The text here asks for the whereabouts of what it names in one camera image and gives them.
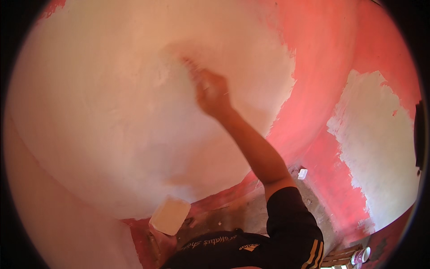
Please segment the floor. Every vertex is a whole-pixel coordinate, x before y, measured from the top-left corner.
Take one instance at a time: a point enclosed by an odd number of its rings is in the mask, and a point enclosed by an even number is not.
[[[297,187],[308,210],[314,215],[319,228],[324,236],[324,255],[337,247],[342,242],[342,236],[332,227],[329,216],[324,207],[320,205],[314,193],[297,179],[298,169],[291,168],[290,172],[296,181]],[[261,183],[251,193],[234,200],[210,212],[196,215],[185,220],[177,233],[178,248],[182,247],[190,239],[208,232],[231,231],[242,228],[245,232],[267,234],[267,209],[264,197],[264,189]]]

